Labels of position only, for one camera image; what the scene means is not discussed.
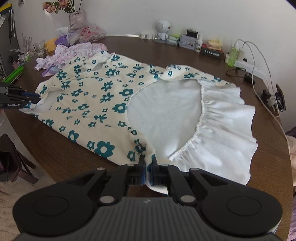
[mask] green object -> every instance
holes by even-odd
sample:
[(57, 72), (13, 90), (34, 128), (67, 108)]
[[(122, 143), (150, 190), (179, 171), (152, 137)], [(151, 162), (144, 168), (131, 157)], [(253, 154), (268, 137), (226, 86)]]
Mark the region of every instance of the green object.
[(3, 82), (5, 83), (11, 83), (15, 80), (16, 77), (18, 77), (22, 72), (24, 71), (24, 67), (21, 66), (17, 68), (15, 71), (13, 71)]
[(228, 65), (230, 67), (234, 67), (235, 61), (237, 59), (237, 55), (238, 54), (239, 54), (239, 43), (238, 43), (238, 40), (237, 40), (236, 43), (235, 43), (235, 45), (231, 49), (230, 54), (229, 54)]

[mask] white robot figurine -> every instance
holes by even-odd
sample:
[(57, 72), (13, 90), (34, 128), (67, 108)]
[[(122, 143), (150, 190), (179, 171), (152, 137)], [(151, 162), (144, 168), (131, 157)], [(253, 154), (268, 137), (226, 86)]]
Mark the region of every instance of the white robot figurine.
[(155, 39), (155, 41), (159, 43), (166, 43), (166, 40), (168, 39), (168, 35), (166, 33), (170, 30), (170, 28), (170, 22), (166, 20), (158, 21), (155, 25), (155, 29), (158, 32), (157, 39)]

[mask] purple package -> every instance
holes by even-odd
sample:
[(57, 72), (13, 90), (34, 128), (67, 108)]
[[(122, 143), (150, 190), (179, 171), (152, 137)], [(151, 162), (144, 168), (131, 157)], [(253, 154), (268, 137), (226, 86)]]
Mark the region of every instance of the purple package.
[(56, 45), (58, 45), (58, 44), (65, 45), (66, 47), (71, 46), (67, 41), (67, 35), (63, 35), (62, 37), (58, 38), (54, 43)]

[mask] green tube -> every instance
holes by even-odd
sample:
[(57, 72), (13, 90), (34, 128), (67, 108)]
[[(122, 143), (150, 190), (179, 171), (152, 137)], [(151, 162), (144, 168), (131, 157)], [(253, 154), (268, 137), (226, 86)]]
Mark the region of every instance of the green tube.
[(14, 81), (16, 77), (18, 77), (22, 72), (24, 71), (24, 67), (20, 66), (15, 71), (13, 71), (3, 82), (5, 83), (11, 83)]

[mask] brown chair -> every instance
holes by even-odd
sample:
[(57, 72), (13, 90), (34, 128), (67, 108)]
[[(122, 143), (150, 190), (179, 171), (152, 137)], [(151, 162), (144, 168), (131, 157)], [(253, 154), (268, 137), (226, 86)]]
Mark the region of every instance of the brown chair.
[(38, 181), (28, 168), (35, 169), (36, 166), (15, 148), (7, 134), (0, 137), (0, 161), (5, 171), (0, 174), (0, 182), (15, 182), (18, 177), (33, 185)]

